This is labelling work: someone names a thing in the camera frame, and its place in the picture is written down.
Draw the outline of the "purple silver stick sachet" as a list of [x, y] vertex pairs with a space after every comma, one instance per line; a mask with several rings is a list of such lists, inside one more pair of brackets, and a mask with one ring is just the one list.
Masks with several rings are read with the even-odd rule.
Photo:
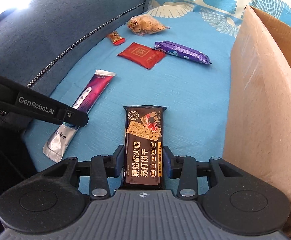
[[[115, 75], [114, 72], [96, 70], [72, 107], [88, 114]], [[77, 125], [63, 122], [43, 146], [42, 152], [44, 155], [56, 163], [60, 162], [78, 129], [79, 126]]]

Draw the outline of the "dark brown cracker pack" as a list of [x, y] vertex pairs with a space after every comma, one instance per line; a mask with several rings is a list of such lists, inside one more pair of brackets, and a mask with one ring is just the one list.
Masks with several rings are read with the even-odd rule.
[[124, 106], [125, 155], [123, 186], [162, 189], [164, 106]]

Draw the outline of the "blue white patterned sofa cover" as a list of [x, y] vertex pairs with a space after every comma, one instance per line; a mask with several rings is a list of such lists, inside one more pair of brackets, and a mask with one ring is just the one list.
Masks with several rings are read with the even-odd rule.
[[[115, 73], [65, 157], [87, 161], [112, 153], [124, 142], [124, 107], [129, 105], [166, 107], [164, 143], [175, 154], [189, 154], [199, 161], [220, 156], [229, 102], [230, 53], [248, 5], [291, 27], [291, 0], [150, 0], [148, 13], [165, 24], [166, 31], [139, 36], [121, 26], [117, 31], [125, 38], [124, 44], [100, 41], [52, 93], [52, 98], [71, 105], [96, 70]], [[134, 42], [152, 47], [157, 41], [199, 50], [211, 64], [166, 56], [148, 70], [119, 55]]]

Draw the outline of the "purple wafer bar wrapper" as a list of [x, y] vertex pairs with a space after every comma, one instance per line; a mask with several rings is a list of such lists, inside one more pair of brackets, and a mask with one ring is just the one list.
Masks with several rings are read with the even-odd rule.
[[211, 61], [206, 54], [174, 42], [155, 42], [154, 49], [193, 62], [211, 64]]

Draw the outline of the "clear bag of nuts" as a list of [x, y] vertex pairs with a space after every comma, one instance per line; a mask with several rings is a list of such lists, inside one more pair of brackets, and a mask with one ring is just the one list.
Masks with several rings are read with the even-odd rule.
[[170, 29], [149, 14], [130, 18], [126, 26], [136, 35], [155, 34]]

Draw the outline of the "dark red fortune packet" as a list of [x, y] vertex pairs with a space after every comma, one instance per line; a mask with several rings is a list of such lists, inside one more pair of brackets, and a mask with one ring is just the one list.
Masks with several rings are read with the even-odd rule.
[[165, 53], [133, 42], [117, 56], [130, 60], [146, 69], [151, 69], [165, 57]]

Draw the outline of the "small red gold candy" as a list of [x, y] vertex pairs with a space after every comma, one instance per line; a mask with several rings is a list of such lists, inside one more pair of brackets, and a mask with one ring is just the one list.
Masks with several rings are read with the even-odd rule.
[[116, 31], [113, 31], [107, 35], [107, 38], [115, 45], [121, 45], [125, 42], [125, 38], [120, 36]]

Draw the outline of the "brown cardboard box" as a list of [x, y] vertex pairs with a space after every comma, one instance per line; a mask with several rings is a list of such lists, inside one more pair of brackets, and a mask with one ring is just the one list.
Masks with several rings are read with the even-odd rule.
[[291, 27], [250, 5], [231, 50], [223, 156], [291, 203]]

